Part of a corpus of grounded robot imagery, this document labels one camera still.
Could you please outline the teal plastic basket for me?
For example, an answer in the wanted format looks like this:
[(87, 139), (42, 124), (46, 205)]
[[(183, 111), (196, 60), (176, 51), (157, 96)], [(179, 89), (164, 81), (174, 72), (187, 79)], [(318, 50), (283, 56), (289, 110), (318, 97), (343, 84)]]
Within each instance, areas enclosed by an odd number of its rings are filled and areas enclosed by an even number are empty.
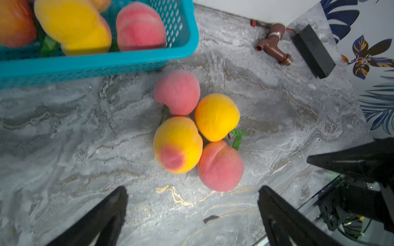
[(90, 77), (158, 70), (168, 61), (192, 55), (199, 43), (199, 31), (192, 1), (145, 1), (158, 12), (166, 28), (163, 49), (121, 52), (117, 47), (116, 19), (130, 1), (112, 1), (102, 14), (112, 32), (108, 53), (65, 56), (58, 47), (50, 56), (42, 56), (44, 33), (38, 41), (23, 48), (1, 47), (1, 89), (38, 86)]

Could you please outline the yellow red peach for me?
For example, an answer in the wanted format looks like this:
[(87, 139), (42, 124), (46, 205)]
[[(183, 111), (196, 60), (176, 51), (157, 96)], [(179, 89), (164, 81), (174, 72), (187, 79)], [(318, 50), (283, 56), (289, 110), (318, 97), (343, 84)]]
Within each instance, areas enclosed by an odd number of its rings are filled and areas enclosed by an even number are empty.
[(35, 1), (34, 13), (45, 33), (66, 56), (106, 53), (109, 25), (91, 1)]
[(112, 3), (112, 0), (91, 0), (91, 2), (99, 13), (103, 13), (108, 10)]

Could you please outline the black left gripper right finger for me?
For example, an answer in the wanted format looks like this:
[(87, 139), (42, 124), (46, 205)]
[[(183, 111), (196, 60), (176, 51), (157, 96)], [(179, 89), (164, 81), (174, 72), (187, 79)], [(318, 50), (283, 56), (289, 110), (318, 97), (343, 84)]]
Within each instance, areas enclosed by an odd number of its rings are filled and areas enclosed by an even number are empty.
[(268, 186), (259, 190), (258, 207), (271, 246), (339, 246)]

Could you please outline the orange peach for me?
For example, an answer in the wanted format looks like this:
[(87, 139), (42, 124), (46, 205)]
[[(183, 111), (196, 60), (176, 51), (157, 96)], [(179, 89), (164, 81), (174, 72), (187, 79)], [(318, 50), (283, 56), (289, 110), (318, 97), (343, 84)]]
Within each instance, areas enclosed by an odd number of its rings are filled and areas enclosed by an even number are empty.
[(21, 48), (37, 40), (34, 14), (27, 1), (1, 1), (1, 46)]
[(244, 163), (238, 151), (225, 141), (209, 143), (198, 164), (199, 178), (209, 189), (229, 192), (241, 181)]

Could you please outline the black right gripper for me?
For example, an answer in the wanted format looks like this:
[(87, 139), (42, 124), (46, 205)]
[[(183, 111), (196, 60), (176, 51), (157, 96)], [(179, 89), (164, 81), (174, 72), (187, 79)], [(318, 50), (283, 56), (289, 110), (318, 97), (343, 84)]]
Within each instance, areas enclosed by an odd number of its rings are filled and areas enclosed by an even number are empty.
[(385, 138), (343, 151), (311, 155), (307, 163), (344, 174), (338, 176), (318, 193), (321, 217), (330, 231), (351, 215), (381, 222), (393, 232), (383, 195), (367, 187), (365, 182), (386, 182), (394, 177), (394, 139)]

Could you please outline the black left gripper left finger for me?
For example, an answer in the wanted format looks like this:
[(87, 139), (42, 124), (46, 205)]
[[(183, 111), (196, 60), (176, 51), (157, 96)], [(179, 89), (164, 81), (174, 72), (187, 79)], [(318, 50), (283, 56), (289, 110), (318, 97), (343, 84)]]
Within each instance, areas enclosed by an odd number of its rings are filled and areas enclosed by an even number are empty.
[(115, 246), (125, 222), (128, 194), (117, 187), (49, 246), (89, 246), (96, 238), (97, 246)]

